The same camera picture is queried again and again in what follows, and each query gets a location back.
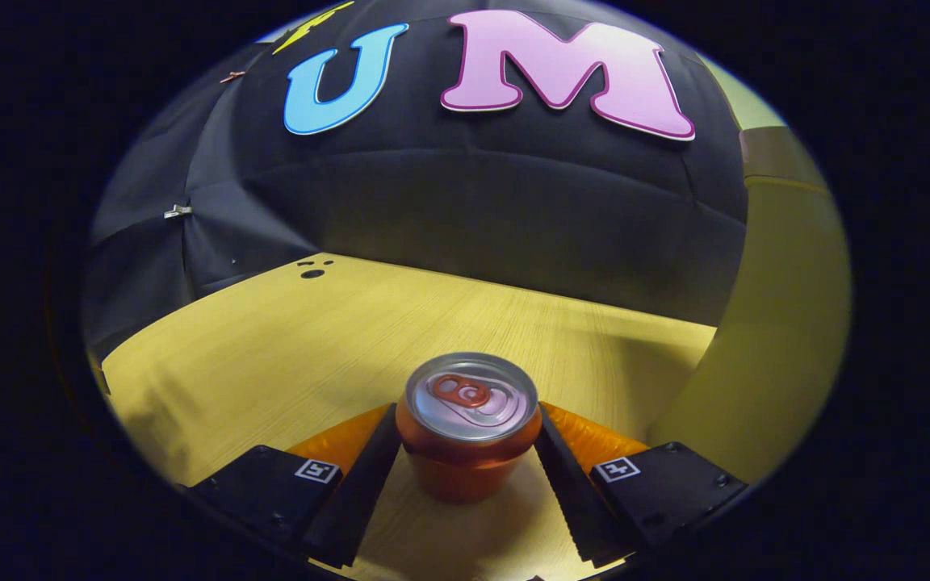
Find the wooden desktop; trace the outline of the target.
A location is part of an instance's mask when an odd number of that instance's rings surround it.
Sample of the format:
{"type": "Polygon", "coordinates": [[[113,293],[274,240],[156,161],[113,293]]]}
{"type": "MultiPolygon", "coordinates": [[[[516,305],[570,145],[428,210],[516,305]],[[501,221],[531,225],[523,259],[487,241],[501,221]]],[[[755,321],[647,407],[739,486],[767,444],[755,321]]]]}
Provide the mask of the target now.
{"type": "MultiPolygon", "coordinates": [[[[152,466],[192,485],[252,445],[289,449],[398,400],[421,363],[496,354],[543,401],[625,437],[677,397],[715,330],[524,288],[317,254],[145,327],[101,364],[115,413],[152,466]]],[[[358,557],[358,581],[579,581],[535,452],[505,489],[436,503],[399,454],[358,557]]]]}

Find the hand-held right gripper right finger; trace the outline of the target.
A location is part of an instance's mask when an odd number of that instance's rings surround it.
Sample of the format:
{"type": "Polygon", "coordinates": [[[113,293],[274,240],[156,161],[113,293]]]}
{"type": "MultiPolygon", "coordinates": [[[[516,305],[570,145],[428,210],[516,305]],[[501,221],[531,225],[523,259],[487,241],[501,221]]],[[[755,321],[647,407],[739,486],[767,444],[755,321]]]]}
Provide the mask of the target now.
{"type": "Polygon", "coordinates": [[[649,446],[547,402],[536,441],[583,562],[608,566],[697,532],[747,484],[679,441],[649,446]]]}

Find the black backdrop cloth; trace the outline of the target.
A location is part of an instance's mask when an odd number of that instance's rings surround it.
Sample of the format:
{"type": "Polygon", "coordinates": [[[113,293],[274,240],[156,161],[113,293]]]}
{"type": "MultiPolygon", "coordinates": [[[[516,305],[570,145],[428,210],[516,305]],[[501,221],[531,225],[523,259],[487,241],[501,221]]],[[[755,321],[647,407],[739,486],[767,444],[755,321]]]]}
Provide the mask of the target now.
{"type": "Polygon", "coordinates": [[[731,104],[657,26],[592,0],[339,0],[141,128],[90,227],[82,338],[104,359],[320,253],[717,326],[747,207],[731,104]]]}

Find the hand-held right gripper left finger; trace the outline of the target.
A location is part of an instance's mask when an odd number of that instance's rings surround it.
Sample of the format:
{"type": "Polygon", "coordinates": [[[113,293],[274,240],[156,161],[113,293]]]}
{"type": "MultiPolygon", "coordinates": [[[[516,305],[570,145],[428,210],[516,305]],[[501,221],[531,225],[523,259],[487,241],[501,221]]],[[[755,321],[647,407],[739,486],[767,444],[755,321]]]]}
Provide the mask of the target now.
{"type": "Polygon", "coordinates": [[[287,451],[251,446],[191,496],[284,553],[352,566],[400,449],[396,412],[379,406],[287,451]]]}

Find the red pop can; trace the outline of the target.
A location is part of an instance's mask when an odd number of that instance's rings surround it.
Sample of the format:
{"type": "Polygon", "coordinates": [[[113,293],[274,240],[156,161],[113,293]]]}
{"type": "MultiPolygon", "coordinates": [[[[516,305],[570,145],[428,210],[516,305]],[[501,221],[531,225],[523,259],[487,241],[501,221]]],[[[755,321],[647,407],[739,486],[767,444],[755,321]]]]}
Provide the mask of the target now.
{"type": "Polygon", "coordinates": [[[480,503],[501,490],[538,440],[542,417],[530,375],[477,352],[418,366],[395,412],[418,485],[450,504],[480,503]]]}

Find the green desktop garbage bin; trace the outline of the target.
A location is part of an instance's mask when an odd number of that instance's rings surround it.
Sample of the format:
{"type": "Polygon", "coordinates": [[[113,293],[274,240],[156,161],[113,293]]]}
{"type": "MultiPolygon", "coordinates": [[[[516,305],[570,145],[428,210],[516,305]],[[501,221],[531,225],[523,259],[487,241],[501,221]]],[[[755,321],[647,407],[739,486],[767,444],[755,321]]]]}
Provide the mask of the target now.
{"type": "Polygon", "coordinates": [[[853,273],[824,172],[782,114],[707,55],[739,126],[747,231],[723,319],[648,430],[742,481],[775,474],[811,433],[848,345],[853,273]]]}

